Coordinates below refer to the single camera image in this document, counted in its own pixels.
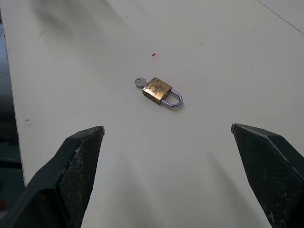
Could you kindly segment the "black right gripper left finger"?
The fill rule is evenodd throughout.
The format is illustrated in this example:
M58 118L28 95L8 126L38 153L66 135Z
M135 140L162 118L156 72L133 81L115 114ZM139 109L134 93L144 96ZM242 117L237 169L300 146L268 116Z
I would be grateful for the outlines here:
M0 220L0 228L81 228L104 134L104 127L96 126L66 138Z

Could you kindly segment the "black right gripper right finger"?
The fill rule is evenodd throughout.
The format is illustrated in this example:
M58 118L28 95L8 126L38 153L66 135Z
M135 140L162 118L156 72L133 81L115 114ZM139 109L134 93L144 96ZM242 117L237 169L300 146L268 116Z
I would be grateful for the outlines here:
M248 183L272 228L304 228L304 157L282 136L231 126Z

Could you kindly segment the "brass padlock with silver shackle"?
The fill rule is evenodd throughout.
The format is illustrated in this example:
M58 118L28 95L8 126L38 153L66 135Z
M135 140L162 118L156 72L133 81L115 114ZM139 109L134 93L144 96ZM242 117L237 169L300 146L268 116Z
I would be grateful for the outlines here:
M154 77L143 86L142 93L158 105L163 105L170 109L179 108L183 104L182 95L173 90L172 86L157 77ZM172 104L166 101L169 95L175 96L178 100L177 103Z

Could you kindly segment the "small silver key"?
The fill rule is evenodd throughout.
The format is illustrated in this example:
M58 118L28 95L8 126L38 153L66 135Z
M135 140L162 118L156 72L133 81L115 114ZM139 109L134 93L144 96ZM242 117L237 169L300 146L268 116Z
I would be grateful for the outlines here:
M143 77L138 77L135 79L134 81L135 85L138 87L138 88L144 88L147 86L148 82L146 81L145 78Z

